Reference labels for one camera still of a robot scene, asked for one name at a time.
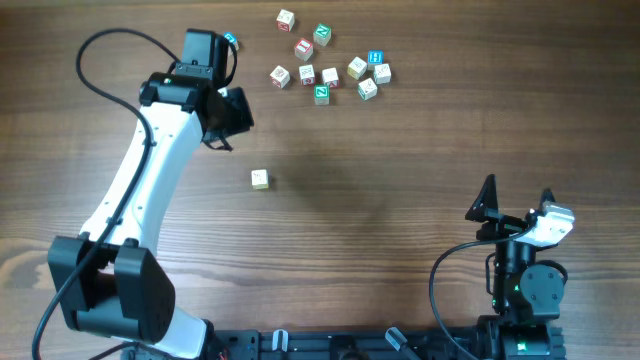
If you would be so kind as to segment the white yellow edged block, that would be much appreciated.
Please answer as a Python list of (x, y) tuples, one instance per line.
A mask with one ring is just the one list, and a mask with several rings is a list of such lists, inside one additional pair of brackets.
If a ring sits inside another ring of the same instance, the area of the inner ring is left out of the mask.
[(269, 188), (269, 174), (266, 169), (256, 169), (251, 171), (251, 185), (255, 190)]

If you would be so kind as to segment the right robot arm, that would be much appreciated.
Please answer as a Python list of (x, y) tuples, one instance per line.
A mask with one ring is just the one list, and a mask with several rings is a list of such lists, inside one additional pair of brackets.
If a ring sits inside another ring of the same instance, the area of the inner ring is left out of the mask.
[(494, 254), (485, 261), (486, 289), (495, 314), (478, 319), (471, 354), (477, 359), (565, 359), (562, 329), (552, 322), (560, 317), (568, 272), (536, 256), (558, 246), (571, 232), (573, 211), (545, 189), (539, 206), (524, 217), (503, 214), (496, 178), (490, 174), (465, 218), (481, 224), (477, 240), (496, 242)]

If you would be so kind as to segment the white fish wooden block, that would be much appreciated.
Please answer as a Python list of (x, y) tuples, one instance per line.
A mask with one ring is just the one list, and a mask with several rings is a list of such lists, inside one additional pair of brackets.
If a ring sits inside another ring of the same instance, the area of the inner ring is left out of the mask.
[(391, 81), (392, 73), (388, 63), (378, 64), (373, 70), (374, 81), (376, 84), (386, 84)]

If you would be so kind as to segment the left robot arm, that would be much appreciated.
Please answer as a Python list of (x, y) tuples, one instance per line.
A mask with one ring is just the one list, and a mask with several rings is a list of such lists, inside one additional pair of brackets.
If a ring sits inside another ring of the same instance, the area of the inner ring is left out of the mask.
[(93, 215), (74, 237), (56, 237), (47, 262), (68, 328), (118, 340), (118, 350), (162, 359), (226, 359), (213, 325), (176, 305), (157, 261), (159, 231), (178, 180), (200, 146), (228, 150), (253, 126), (232, 86), (238, 63), (228, 37), (190, 29), (183, 52), (156, 72), (132, 107), (136, 131)]

